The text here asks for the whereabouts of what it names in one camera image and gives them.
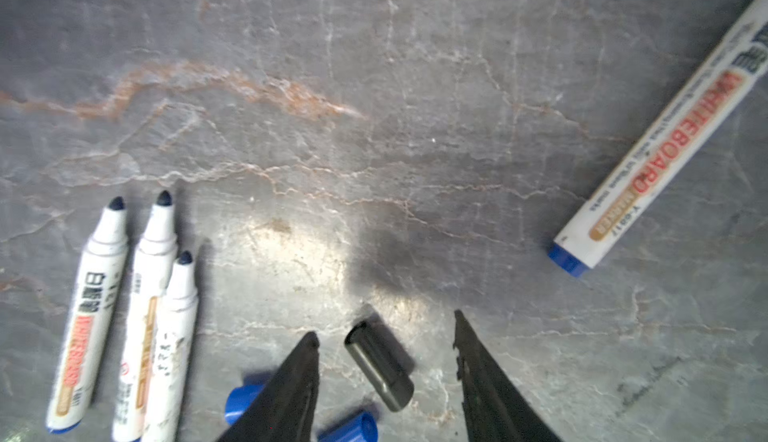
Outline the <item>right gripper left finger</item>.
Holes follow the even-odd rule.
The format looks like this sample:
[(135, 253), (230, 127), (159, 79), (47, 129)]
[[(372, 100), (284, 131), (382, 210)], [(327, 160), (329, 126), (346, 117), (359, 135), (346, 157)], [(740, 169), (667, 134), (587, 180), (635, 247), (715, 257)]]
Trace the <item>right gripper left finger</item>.
[(319, 391), (319, 340), (306, 333), (221, 441), (309, 441)]

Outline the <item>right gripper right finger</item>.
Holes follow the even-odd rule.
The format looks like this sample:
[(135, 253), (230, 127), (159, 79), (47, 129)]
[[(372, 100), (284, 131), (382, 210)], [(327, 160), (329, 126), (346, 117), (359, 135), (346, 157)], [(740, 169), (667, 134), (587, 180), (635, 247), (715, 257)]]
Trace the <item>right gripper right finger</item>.
[(539, 417), (501, 369), (460, 310), (453, 347), (457, 379), (470, 441), (555, 441), (560, 438)]

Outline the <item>black pen cap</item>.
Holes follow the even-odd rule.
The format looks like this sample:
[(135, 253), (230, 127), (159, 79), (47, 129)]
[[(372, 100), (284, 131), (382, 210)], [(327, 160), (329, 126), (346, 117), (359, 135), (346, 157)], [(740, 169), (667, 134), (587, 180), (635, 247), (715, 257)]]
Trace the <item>black pen cap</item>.
[(374, 325), (368, 320), (355, 324), (344, 346), (391, 412), (409, 404), (414, 384)]

